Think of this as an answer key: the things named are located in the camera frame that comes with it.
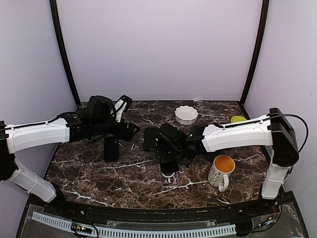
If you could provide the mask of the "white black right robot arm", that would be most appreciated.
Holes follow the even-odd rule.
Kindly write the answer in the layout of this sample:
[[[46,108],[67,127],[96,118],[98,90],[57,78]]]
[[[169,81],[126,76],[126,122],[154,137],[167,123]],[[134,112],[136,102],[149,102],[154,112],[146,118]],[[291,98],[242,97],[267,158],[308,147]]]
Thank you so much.
[[[253,211],[263,215],[272,207],[287,175],[299,160],[302,150],[296,134],[287,120],[288,115],[278,108],[255,119],[237,123],[193,127],[188,134],[164,123],[154,135],[157,158],[167,173],[178,171],[181,159],[192,160],[198,155],[218,154],[228,148],[271,146],[273,156],[262,184],[261,198],[253,203]]]

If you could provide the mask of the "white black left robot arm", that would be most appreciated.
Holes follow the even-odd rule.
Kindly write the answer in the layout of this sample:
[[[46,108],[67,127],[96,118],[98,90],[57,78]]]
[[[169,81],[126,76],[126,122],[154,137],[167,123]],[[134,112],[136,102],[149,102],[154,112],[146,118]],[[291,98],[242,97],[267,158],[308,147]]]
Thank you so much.
[[[112,135],[117,140],[130,141],[140,130],[122,118],[131,104],[132,99],[126,95],[116,103],[104,96],[92,96],[78,113],[64,112],[51,120],[20,125],[6,125],[1,121],[0,179],[50,203],[59,216],[66,216],[70,206],[59,187],[25,167],[15,153],[47,144],[91,140],[96,136]]]

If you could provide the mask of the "black phone case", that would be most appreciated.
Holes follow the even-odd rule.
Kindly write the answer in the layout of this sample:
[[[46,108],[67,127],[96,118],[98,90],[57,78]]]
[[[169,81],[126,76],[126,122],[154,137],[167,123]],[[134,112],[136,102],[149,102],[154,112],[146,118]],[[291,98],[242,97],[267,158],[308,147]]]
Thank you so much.
[[[155,151],[156,149],[156,136],[159,131],[158,127],[148,127],[144,131],[143,150]]]

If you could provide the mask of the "clear magsafe phone case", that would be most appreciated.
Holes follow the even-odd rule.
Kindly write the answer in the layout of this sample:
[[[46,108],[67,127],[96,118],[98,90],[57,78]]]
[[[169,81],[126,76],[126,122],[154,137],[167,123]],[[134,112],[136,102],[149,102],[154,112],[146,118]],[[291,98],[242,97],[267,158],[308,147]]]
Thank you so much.
[[[164,166],[159,166],[160,183],[162,187],[172,187],[179,184],[178,172],[168,173]]]

